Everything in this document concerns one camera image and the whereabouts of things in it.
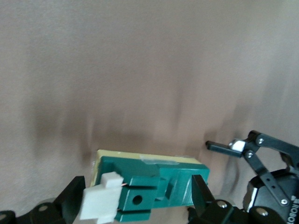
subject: logo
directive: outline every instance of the logo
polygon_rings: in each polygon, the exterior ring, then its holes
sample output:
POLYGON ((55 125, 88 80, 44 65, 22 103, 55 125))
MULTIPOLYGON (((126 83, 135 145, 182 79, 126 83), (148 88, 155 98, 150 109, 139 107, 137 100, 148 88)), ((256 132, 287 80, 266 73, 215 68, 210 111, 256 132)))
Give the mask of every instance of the logo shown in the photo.
POLYGON ((296 198, 296 196, 292 195, 291 197, 291 201, 293 201, 291 210, 290 210, 290 214, 288 217, 288 222, 287 224, 294 224, 296 221, 296 216, 298 213, 298 209, 299 209, 299 199, 296 198))

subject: green plastic block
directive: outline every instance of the green plastic block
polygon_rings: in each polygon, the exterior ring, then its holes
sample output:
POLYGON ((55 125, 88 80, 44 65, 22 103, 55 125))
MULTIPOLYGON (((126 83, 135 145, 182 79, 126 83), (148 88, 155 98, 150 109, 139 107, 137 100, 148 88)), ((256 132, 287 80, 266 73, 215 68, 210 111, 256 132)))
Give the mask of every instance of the green plastic block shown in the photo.
POLYGON ((152 208, 192 205, 192 175, 205 182, 209 169, 204 164, 102 156, 95 184, 102 174, 115 171, 127 184, 122 188, 117 219, 119 222, 141 221, 150 217, 152 208))

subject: white plastic connector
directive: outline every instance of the white plastic connector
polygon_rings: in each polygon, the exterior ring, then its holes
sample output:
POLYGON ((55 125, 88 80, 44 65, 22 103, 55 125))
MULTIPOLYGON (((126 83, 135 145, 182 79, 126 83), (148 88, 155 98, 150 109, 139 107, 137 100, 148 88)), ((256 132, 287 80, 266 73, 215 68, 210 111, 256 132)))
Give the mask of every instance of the white plastic connector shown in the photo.
POLYGON ((121 195, 123 177, 116 172, 103 174, 101 184, 86 188, 79 213, 80 220, 97 219, 97 224, 114 221, 121 195))

